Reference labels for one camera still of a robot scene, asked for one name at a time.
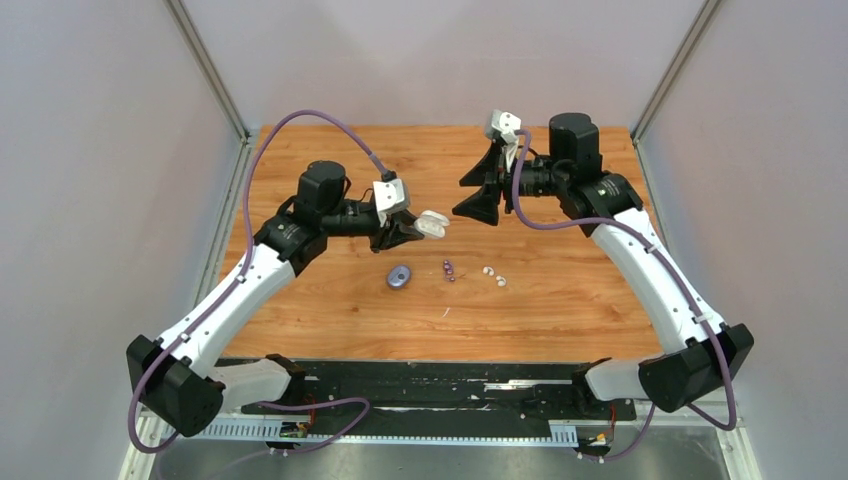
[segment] wooden table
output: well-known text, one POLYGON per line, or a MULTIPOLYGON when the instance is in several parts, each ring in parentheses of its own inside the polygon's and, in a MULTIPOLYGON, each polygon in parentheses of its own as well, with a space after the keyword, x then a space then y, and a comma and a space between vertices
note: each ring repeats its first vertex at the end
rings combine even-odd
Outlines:
MULTIPOLYGON (((450 214, 475 191, 460 188, 458 180, 488 148, 480 127, 355 130, 406 182, 413 213, 431 209, 451 218, 448 236, 379 254, 370 252, 367 238, 331 238, 327 251, 250 320, 227 355, 582 362, 660 352, 636 296, 579 229, 534 231, 503 213, 501 224, 491 227, 450 214), (443 278, 445 259, 455 267, 454 283, 443 278), (405 289, 390 290, 386 275, 399 264, 410 266, 412 279, 405 289), (506 287, 482 273, 487 265, 507 279, 506 287)), ((547 152, 547 129, 532 130, 533 146, 547 152)), ((627 130, 602 128, 601 151, 605 168, 625 175, 647 203, 627 130)), ((345 166, 353 181, 349 197, 358 198, 378 179, 367 157, 335 127, 286 127, 253 180, 254 228, 294 194, 301 172, 320 159, 345 166)), ((538 222, 565 220, 554 198, 527 198, 522 206, 538 222)), ((222 272, 244 252, 241 212, 235 222, 222 272)))

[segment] white cable clip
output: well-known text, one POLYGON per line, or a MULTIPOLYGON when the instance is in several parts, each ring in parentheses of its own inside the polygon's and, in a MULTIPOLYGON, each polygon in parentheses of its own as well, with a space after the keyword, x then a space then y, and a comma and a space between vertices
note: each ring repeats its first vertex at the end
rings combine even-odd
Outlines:
POLYGON ((424 210, 415 219, 415 229, 427 238, 444 238, 445 228, 450 225, 448 217, 432 210, 424 210))

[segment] gray floor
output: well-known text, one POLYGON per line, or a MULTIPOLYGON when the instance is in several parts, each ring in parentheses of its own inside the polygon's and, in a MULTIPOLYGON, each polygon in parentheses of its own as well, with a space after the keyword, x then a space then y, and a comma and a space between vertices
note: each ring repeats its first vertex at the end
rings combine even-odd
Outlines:
MULTIPOLYGON (((619 426, 617 448, 635 433, 619 426)), ((182 440, 157 461, 169 480, 729 479, 715 431, 704 427, 652 427, 629 457, 604 465, 577 460, 573 450, 561 448, 336 444, 303 456, 262 455, 221 471, 262 450, 253 442, 182 440)), ((157 478, 155 471, 151 478, 157 478)))

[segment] purple hose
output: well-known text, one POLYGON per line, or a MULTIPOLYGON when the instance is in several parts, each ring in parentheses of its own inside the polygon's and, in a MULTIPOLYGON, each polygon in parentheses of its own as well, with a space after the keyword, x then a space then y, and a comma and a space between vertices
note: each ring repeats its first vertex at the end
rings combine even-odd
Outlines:
MULTIPOLYGON (((248 209, 248 199, 249 199, 249 196, 250 196, 250 184, 253 181, 253 174, 256 171, 256 166, 259 164, 259 159, 265 153, 265 150, 268 149, 268 145, 271 144, 271 141, 277 135, 277 132, 279 132, 280 129, 283 128, 290 121, 294 120, 297 117, 302 117, 302 116, 305 116, 305 115, 311 115, 311 116, 314 116, 314 117, 322 118, 322 119, 326 120, 327 122, 330 122, 333 125, 339 127, 339 129, 341 129, 351 139, 353 139, 353 141, 356 142, 357 145, 359 145, 359 147, 365 152, 365 154, 368 155, 368 158, 371 160, 372 163, 374 163, 374 166, 377 167, 377 170, 380 171, 380 174, 384 174, 388 171, 386 169, 385 165, 383 165, 383 163, 380 161, 380 159, 377 158, 377 155, 374 154, 374 152, 370 148, 368 148, 368 145, 365 144, 365 142, 362 140, 362 138, 360 138, 356 133, 354 133, 354 131, 350 127, 348 127, 344 123, 340 122, 339 120, 335 119, 334 117, 332 117, 332 116, 330 116, 330 115, 328 115, 324 112, 319 112, 317 110, 298 110, 294 113, 287 115, 285 118, 280 120, 279 123, 277 123, 277 125, 274 126, 274 128, 268 134, 268 137, 266 137, 265 141, 262 142, 262 145, 256 151, 256 155, 253 157, 253 160, 251 161, 250 167, 248 168, 248 171, 247 171, 247 178, 245 180, 244 192, 242 194, 242 204, 241 204, 242 205, 242 212, 244 214, 244 230, 245 230, 245 233, 247 234, 247 237, 246 237, 247 238, 247 250, 245 251, 245 254, 244 254, 245 261, 242 262, 242 266, 239 269, 239 275, 244 275, 245 273, 247 273, 247 270, 250 268, 250 263, 253 260, 253 242, 251 241, 252 236, 253 236, 253 227, 250 224, 250 213, 249 213, 249 209, 248 209)), ((191 324, 188 327, 186 327, 184 332, 187 335, 191 335, 192 332, 197 330, 197 328, 200 327, 200 325, 204 321, 206 321, 206 319, 209 318, 210 315, 212 315, 212 312, 214 312, 222 303, 224 303, 224 301, 227 299, 227 297, 229 297, 230 294, 233 293, 233 291, 236 289, 236 287, 238 285, 240 285, 240 284, 238 283, 238 281, 235 281, 235 280, 230 285, 228 285, 227 288, 223 292, 221 292, 221 296, 216 298, 215 301, 212 302, 211 305, 209 305, 209 308, 207 308, 200 315, 198 315, 197 318, 193 322, 191 322, 191 324)), ((167 348, 165 348, 165 350, 162 351, 162 353, 159 354, 159 356, 156 357, 155 360, 153 360, 153 363, 151 363, 150 366, 147 367, 147 369, 144 371, 144 374, 142 374, 141 378, 138 381, 138 384, 136 385, 135 389, 133 390, 132 399, 130 400, 130 408, 129 408, 129 412, 127 414, 127 430, 129 431, 130 442, 132 442, 133 446, 136 449, 138 449, 138 451, 140 451, 142 453, 158 453, 158 452, 161 452, 162 450, 167 448, 169 445, 171 445, 174 442, 174 440, 177 438, 177 433, 174 432, 174 434, 171 435, 171 437, 169 437, 167 440, 165 440, 161 444, 159 444, 155 447, 150 447, 148 445, 143 444, 141 442, 141 439, 138 438, 138 432, 136 432, 136 430, 135 430, 135 422, 136 422, 136 415, 137 415, 137 410, 138 410, 138 403, 139 403, 139 400, 141 399, 141 394, 144 391, 144 388, 147 386, 147 382, 150 381, 150 377, 153 375, 153 372, 156 371, 156 369, 159 367, 159 365, 161 365, 162 362, 165 361, 165 359, 169 355, 171 355, 171 353, 173 353, 174 350, 177 349, 177 347, 179 347, 180 342, 182 342, 182 339, 177 337, 170 345, 168 345, 167 348)))
MULTIPOLYGON (((677 271, 676 268, 674 268, 669 259, 666 258, 665 255, 660 253, 659 250, 652 250, 651 247, 653 247, 653 243, 651 243, 650 240, 645 238, 644 235, 639 233, 630 225, 618 222, 611 218, 604 217, 579 218, 576 220, 569 220, 567 222, 559 222, 550 225, 542 225, 539 223, 535 223, 529 218, 527 218, 527 216, 524 215, 524 212, 521 210, 518 187, 519 179, 521 178, 521 170, 524 168, 524 160, 527 158, 527 152, 530 150, 530 142, 533 140, 533 135, 530 133, 529 130, 525 129, 516 130, 515 133, 524 136, 524 145, 521 148, 521 153, 519 154, 518 160, 515 162, 514 173, 512 175, 512 206, 515 210, 515 215, 519 218, 519 220, 521 220, 524 225, 527 225, 528 227, 536 230, 559 230, 561 228, 569 228, 577 225, 587 224, 604 224, 621 229, 630 234, 630 236, 635 238, 639 243, 641 243, 647 251, 652 252, 654 257, 662 264, 663 267, 665 267, 672 280, 674 280, 674 283, 680 289, 680 293, 683 294, 683 297, 686 299, 686 302, 689 304, 689 308, 695 314, 695 317, 700 317, 704 314, 704 312, 701 310, 701 307, 698 305, 698 302, 695 300, 695 297, 692 295, 692 292, 690 292, 689 288, 686 286, 686 282, 683 281, 683 278, 680 276, 680 273, 677 271)), ((716 357, 718 357, 719 370, 721 371, 721 378, 724 382, 724 390, 727 395, 727 409, 729 416, 728 423, 723 424, 719 422, 718 420, 709 416, 706 412, 696 407, 695 405, 689 404, 688 407, 692 409, 692 411, 703 417, 706 421, 715 425, 716 427, 722 430, 730 431, 736 428, 736 399, 733 393, 732 379, 730 378, 730 368, 727 365, 727 358, 724 355, 724 350, 721 348, 721 344, 719 343, 718 337, 716 336, 715 332, 713 332, 713 329, 710 327, 710 324, 705 320, 699 322, 699 324, 706 332, 707 337, 710 340, 710 344, 715 350, 716 357)), ((642 437, 648 430, 648 426, 650 425, 651 418, 654 414, 655 406, 656 405, 651 406, 651 411, 648 414, 648 419, 645 422, 645 426, 642 427, 642 431, 639 432, 639 436, 636 437, 636 440, 633 442, 633 444, 619 454, 606 457, 606 460, 617 460, 633 451, 634 447, 642 441, 642 437)))
MULTIPOLYGON (((356 426, 356 424, 359 423, 365 417, 365 414, 367 414, 368 411, 371 409, 371 402, 369 402, 368 399, 362 398, 362 397, 350 397, 350 398, 343 398, 343 399, 340 399, 340 400, 334 400, 334 401, 331 401, 331 402, 315 403, 315 404, 312 404, 312 405, 300 405, 300 406, 296 406, 296 407, 295 406, 288 406, 288 405, 278 405, 276 403, 269 403, 269 402, 259 402, 259 403, 257 403, 257 405, 260 405, 260 406, 263 406, 263 407, 266 407, 266 408, 271 408, 271 409, 274 409, 274 410, 280 410, 280 411, 283 411, 283 412, 302 412, 302 411, 305 411, 305 410, 314 410, 314 409, 320 409, 320 408, 337 407, 339 405, 345 405, 345 404, 348 404, 348 403, 361 403, 362 405, 364 405, 365 408, 363 408, 362 411, 359 412, 359 415, 357 415, 356 418, 354 418, 350 423, 348 423, 344 428, 339 430, 332 437, 324 440, 321 443, 312 445, 310 447, 298 448, 298 449, 274 448, 274 449, 271 449, 270 453, 275 453, 275 452, 285 452, 286 454, 289 454, 289 453, 309 453, 309 452, 314 452, 315 450, 319 450, 319 449, 326 447, 327 445, 338 440, 339 437, 346 434, 354 426, 356 426)), ((241 465, 242 463, 253 460, 254 458, 264 457, 265 455, 268 455, 268 454, 269 454, 268 450, 260 450, 258 452, 247 454, 247 455, 245 455, 241 458, 237 458, 237 459, 233 460, 232 462, 228 463, 227 465, 225 465, 223 468, 221 468, 221 470, 218 471, 218 473, 207 478, 206 480, 212 480, 213 478, 218 477, 219 475, 221 475, 222 473, 226 472, 227 470, 235 467, 236 465, 241 465)), ((161 459, 159 459, 159 461, 156 462, 156 477, 159 480, 163 480, 165 478, 165 476, 162 474, 162 461, 161 461, 161 459)))

